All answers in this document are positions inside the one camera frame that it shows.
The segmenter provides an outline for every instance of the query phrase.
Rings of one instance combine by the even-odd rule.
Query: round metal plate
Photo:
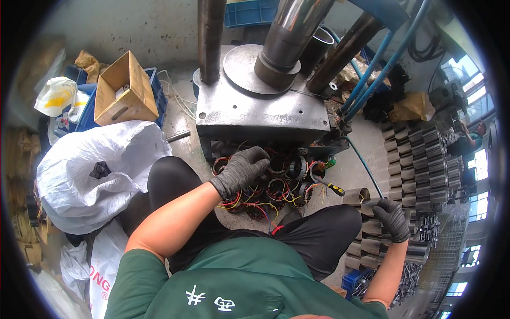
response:
[[[279,95],[290,86],[284,90],[276,90],[255,74],[255,62],[263,47],[258,44],[245,44],[233,48],[223,59],[223,71],[232,83],[242,89],[264,96]]]

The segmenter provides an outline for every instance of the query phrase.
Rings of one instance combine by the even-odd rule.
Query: worker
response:
[[[127,242],[105,318],[388,318],[410,236],[400,205],[385,199],[374,207],[393,243],[363,300],[350,302],[319,281],[361,229],[352,206],[320,209],[274,236],[229,230],[216,217],[221,200],[268,165],[268,154],[255,146],[201,183],[182,159],[159,159],[148,177],[153,213]]]
[[[487,131],[487,127],[483,121],[480,121],[474,133],[469,133],[468,128],[462,122],[461,129],[464,136],[459,137],[457,141],[448,146],[448,154],[453,156],[466,156],[473,153],[481,147],[483,135]]]

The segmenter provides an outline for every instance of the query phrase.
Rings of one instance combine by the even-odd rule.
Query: forearm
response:
[[[184,246],[220,201],[210,182],[198,186],[149,215],[133,232],[125,251],[145,249],[163,261]]]
[[[381,266],[375,273],[363,297],[363,302],[379,301],[388,308],[397,293],[404,268],[409,240],[391,243]]]

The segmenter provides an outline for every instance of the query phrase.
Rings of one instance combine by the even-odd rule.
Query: black pants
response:
[[[164,157],[152,166],[148,191],[152,211],[200,186],[202,181],[193,169],[178,157]],[[325,207],[312,215],[295,220],[278,230],[274,237],[249,229],[230,230],[211,211],[188,242],[168,258],[170,271],[185,269],[205,247],[228,238],[260,236],[280,240],[295,249],[304,259],[315,280],[322,280],[337,268],[361,229],[360,213],[349,205]]]

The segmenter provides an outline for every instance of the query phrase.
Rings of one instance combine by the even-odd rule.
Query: screwdriver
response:
[[[333,192],[335,192],[336,195],[338,195],[338,196],[345,195],[345,191],[342,188],[340,188],[338,186],[335,186],[332,183],[325,182],[321,177],[319,177],[317,175],[313,175],[313,178],[316,179],[318,182],[326,185],[329,189],[332,189]]]

